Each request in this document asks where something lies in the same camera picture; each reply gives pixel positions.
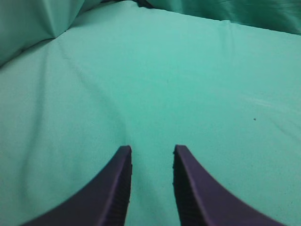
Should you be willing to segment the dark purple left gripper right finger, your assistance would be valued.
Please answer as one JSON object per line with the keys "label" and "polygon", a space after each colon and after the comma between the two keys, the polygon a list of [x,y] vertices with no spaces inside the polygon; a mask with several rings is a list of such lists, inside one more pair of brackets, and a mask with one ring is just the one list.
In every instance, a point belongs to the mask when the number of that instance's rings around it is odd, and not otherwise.
{"label": "dark purple left gripper right finger", "polygon": [[185,145],[174,148],[173,187],[182,226],[280,226],[230,193]]}

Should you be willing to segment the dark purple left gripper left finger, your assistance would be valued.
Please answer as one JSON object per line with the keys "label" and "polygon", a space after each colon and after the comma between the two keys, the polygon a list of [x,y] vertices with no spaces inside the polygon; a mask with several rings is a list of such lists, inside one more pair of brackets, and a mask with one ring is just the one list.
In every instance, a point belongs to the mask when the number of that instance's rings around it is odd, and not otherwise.
{"label": "dark purple left gripper left finger", "polygon": [[130,201],[132,150],[121,146],[76,194],[27,226],[123,226]]}

